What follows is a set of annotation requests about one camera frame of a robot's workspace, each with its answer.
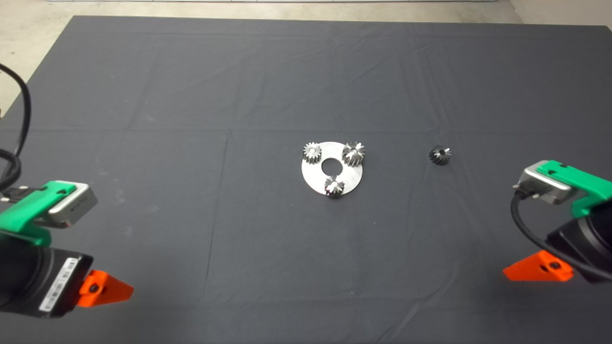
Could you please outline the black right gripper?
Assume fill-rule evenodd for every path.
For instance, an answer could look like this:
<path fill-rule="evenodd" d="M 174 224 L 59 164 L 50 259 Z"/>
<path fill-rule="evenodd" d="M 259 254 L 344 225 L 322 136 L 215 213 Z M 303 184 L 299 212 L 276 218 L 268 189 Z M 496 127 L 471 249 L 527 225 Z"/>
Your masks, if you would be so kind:
<path fill-rule="evenodd" d="M 585 217 L 573 218 L 549 233 L 546 242 L 584 264 L 612 272 L 612 204 L 594 207 Z M 574 270 L 565 261 L 540 250 L 507 268 L 510 281 L 566 282 Z"/>

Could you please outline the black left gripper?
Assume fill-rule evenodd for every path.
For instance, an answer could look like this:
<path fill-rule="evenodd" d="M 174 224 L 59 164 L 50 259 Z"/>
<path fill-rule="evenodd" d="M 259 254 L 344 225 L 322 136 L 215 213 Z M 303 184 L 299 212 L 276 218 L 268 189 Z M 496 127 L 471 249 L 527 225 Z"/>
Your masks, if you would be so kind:
<path fill-rule="evenodd" d="M 1 237 L 0 311 L 60 318 L 77 303 L 90 308 L 128 301 L 135 288 L 105 271 L 89 272 L 93 261 L 85 253 Z"/>

